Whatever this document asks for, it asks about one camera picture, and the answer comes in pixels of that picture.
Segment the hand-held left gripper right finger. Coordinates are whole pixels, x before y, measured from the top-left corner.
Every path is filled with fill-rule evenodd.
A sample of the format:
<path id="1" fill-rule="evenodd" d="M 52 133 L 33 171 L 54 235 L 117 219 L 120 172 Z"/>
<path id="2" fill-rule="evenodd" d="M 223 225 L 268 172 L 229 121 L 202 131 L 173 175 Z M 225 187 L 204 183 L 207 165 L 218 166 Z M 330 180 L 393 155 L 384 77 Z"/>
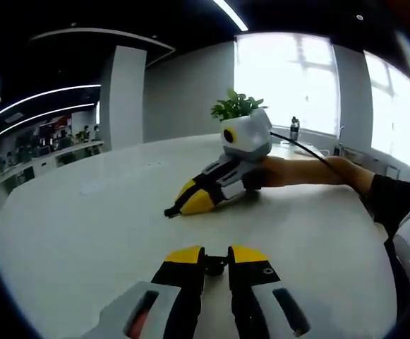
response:
<path id="1" fill-rule="evenodd" d="M 266 255 L 228 247 L 231 311 L 240 338 L 299 338 L 311 325 Z"/>

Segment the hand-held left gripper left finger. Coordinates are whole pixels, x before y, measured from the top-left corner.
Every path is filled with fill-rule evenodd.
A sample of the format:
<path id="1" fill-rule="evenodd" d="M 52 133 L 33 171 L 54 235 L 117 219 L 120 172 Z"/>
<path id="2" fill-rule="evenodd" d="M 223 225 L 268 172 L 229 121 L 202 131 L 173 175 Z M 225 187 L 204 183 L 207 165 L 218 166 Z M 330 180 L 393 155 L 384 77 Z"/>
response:
<path id="1" fill-rule="evenodd" d="M 149 282 L 137 282 L 100 312 L 81 338 L 192 338 L 201 310 L 205 249 L 171 252 Z"/>

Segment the person's right hand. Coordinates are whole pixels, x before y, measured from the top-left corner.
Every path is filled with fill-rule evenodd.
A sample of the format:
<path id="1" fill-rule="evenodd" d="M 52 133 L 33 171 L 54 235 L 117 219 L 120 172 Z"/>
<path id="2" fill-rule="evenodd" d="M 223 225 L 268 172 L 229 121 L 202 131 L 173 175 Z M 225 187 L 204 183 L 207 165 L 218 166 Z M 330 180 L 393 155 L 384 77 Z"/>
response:
<path id="1" fill-rule="evenodd" d="M 262 188 L 281 187 L 285 185 L 285 159 L 266 157 L 255 169 L 243 175 L 243 186 L 246 190 L 261 190 Z"/>

